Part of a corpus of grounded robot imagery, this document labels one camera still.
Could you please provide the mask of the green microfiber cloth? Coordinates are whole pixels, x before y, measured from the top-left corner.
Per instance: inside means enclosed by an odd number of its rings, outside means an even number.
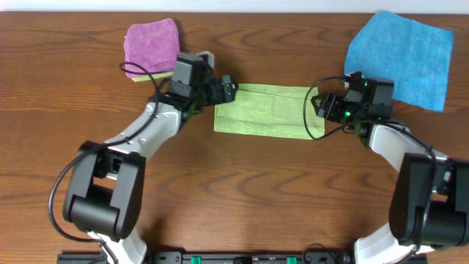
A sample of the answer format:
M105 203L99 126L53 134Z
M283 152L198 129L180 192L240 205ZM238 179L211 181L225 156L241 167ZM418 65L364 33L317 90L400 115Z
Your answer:
M288 139L319 138L325 134L325 121L303 103L307 87L269 84L240 84L235 100L215 107L214 131Z

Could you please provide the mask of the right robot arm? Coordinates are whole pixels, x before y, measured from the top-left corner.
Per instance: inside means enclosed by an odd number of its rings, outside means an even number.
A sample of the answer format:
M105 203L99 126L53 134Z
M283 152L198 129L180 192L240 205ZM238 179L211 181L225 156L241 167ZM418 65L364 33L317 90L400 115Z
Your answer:
M439 153L392 120L389 99L311 98L318 117L350 129L399 173L388 223L342 252L337 263L406 263L468 244L468 162Z

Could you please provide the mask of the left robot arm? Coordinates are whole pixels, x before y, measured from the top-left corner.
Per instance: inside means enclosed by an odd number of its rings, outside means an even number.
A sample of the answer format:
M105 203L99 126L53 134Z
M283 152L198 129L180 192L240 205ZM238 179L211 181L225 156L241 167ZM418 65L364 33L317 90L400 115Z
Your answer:
M98 242L108 263L147 263L149 252L136 229L146 162L205 106L231 103L238 90L230 76L190 84L175 78L157 84L144 112L103 144L84 142L71 172L63 217Z

